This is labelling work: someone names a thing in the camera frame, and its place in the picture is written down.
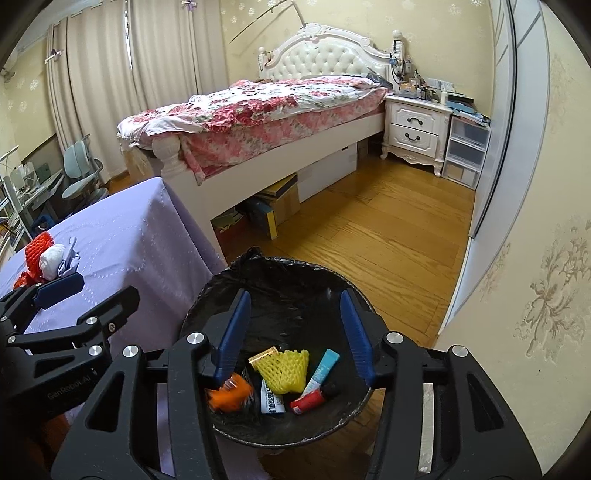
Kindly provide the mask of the white storage box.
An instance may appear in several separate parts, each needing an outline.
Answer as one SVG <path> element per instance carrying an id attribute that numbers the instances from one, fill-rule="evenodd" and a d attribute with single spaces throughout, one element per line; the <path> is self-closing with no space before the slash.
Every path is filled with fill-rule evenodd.
<path id="1" fill-rule="evenodd" d="M 358 148 L 356 143 L 332 153 L 297 172 L 298 200 L 303 203 L 325 188 L 356 171 Z"/>

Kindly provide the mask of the light blue desk chair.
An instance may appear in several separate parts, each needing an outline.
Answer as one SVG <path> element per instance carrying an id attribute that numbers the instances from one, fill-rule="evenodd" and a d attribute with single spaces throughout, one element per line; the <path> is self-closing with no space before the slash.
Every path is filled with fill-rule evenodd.
<path id="1" fill-rule="evenodd" d="M 103 164 L 90 152 L 89 137 L 89 134 L 84 135 L 63 154 L 63 170 L 70 181 L 62 192 L 63 200 L 83 196 L 88 204 L 93 204 L 108 196 L 108 190 L 101 185 Z"/>

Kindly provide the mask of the plastic drawer unit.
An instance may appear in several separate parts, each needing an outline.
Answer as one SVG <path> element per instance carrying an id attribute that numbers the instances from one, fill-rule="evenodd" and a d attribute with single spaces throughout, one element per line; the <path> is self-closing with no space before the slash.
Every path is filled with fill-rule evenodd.
<path id="1" fill-rule="evenodd" d="M 475 190 L 487 156 L 491 130 L 463 112 L 452 116 L 444 158 L 444 178 Z"/>

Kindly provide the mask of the pink floral quilt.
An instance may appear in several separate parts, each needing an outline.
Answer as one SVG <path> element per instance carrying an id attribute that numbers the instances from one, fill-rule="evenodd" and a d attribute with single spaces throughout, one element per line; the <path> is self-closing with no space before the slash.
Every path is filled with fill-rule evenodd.
<path id="1" fill-rule="evenodd" d="M 154 140 L 177 137 L 181 161 L 202 183 L 274 148 L 373 114 L 387 93 L 379 83 L 352 75 L 239 80 L 129 116 L 118 124 L 117 137 L 124 147 L 151 152 Z"/>

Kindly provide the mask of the small red tube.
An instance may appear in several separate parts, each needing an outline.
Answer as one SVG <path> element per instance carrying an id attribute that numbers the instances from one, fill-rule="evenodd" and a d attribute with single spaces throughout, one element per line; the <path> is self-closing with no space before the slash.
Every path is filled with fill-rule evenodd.
<path id="1" fill-rule="evenodd" d="M 290 409 L 297 415 L 303 415 L 325 404 L 339 394 L 339 387 L 334 383 L 322 385 L 315 391 L 290 402 Z"/>

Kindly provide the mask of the beige curtains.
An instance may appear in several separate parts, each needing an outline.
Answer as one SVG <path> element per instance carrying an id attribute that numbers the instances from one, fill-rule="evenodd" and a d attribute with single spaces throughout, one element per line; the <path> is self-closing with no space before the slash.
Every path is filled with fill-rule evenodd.
<path id="1" fill-rule="evenodd" d="M 59 145 L 87 137 L 103 180 L 126 170 L 128 116 L 228 87 L 216 1 L 84 1 L 47 30 L 46 75 Z"/>

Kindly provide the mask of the white label packet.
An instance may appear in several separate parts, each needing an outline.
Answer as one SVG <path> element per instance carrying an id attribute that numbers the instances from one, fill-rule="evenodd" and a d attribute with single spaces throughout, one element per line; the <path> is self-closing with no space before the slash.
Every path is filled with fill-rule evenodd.
<path id="1" fill-rule="evenodd" d="M 263 414 L 270 415 L 286 413 L 286 408 L 283 405 L 283 397 L 274 394 L 264 380 L 260 387 L 260 411 Z"/>

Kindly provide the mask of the white tufted bed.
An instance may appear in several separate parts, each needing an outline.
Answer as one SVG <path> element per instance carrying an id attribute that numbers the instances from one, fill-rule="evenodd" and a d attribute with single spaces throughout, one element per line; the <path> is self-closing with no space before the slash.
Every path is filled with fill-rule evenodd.
<path id="1" fill-rule="evenodd" d="M 393 58 L 360 34 L 310 23 L 259 49 L 259 80 L 125 118 L 120 147 L 151 165 L 217 246 L 215 217 L 383 130 Z"/>

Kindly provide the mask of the red foam fruit net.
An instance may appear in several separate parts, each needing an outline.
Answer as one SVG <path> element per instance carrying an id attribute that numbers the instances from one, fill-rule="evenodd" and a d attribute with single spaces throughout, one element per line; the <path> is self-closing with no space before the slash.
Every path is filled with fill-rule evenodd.
<path id="1" fill-rule="evenodd" d="M 53 237 L 44 231 L 36 236 L 25 248 L 26 271 L 24 273 L 28 285 L 38 283 L 43 279 L 40 267 L 41 255 L 54 245 Z"/>

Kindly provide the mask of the white nightstand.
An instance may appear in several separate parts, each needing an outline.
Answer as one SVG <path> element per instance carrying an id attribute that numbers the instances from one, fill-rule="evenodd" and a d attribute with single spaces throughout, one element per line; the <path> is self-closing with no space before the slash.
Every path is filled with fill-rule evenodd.
<path id="1" fill-rule="evenodd" d="M 383 160 L 394 155 L 410 165 L 444 167 L 452 110 L 437 102 L 389 94 L 385 97 Z"/>

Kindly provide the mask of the cardboard box under bed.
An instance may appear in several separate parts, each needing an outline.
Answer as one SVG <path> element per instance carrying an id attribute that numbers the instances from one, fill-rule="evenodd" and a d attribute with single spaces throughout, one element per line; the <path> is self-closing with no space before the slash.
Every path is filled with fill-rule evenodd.
<path id="1" fill-rule="evenodd" d="M 297 174 L 291 174 L 266 187 L 254 195 L 252 201 L 260 216 L 260 225 L 269 233 L 271 240 L 276 239 L 277 227 L 301 209 Z"/>

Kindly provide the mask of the orange snack wrapper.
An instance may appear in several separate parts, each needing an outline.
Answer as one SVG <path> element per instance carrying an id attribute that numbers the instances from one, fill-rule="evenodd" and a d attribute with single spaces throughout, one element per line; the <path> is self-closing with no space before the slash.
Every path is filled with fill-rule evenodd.
<path id="1" fill-rule="evenodd" d="M 252 385 L 245 378 L 238 373 L 232 373 L 221 388 L 207 391 L 208 405 L 212 411 L 233 413 L 242 409 L 252 392 Z"/>

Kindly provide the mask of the study desk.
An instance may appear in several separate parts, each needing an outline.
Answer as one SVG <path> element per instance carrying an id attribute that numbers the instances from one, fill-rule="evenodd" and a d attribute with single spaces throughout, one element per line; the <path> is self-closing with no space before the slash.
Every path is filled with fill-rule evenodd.
<path id="1" fill-rule="evenodd" d="M 18 170 L 13 170 L 3 178 L 3 187 L 14 211 L 27 230 L 32 228 L 32 213 L 42 209 L 43 205 L 59 190 L 64 180 L 64 172 L 59 169 L 45 181 L 33 183 L 22 177 Z"/>

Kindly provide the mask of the teal cosmetic tube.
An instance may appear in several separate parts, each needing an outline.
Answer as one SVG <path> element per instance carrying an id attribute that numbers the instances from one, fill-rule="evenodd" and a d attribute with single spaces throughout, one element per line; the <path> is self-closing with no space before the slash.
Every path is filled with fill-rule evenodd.
<path id="1" fill-rule="evenodd" d="M 329 373 L 331 373 L 332 368 L 334 368 L 335 363 L 338 361 L 339 353 L 332 349 L 325 351 L 320 364 L 318 364 L 314 374 L 311 376 L 311 380 L 308 381 L 308 384 L 304 387 L 304 391 L 301 395 L 304 397 L 320 389 L 322 383 L 325 382 L 325 379 L 329 376 Z"/>

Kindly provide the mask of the black lined trash bin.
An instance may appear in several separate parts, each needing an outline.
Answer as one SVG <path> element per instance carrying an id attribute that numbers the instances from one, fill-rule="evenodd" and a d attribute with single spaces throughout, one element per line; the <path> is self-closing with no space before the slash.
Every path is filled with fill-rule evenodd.
<path id="1" fill-rule="evenodd" d="M 308 371 L 314 372 L 325 350 L 339 354 L 328 376 L 335 397 L 303 415 L 287 411 L 263 414 L 259 399 L 235 413 L 211 413 L 214 430 L 243 445 L 267 449 L 296 447 L 325 438 L 358 416 L 372 391 L 356 374 L 339 297 L 353 283 L 324 266 L 281 257 L 267 257 L 249 248 L 228 268 L 213 276 L 188 310 L 181 331 L 204 327 L 209 317 L 228 310 L 240 289 L 252 298 L 252 317 L 235 370 L 259 387 L 262 379 L 249 357 L 268 347 L 307 350 Z"/>

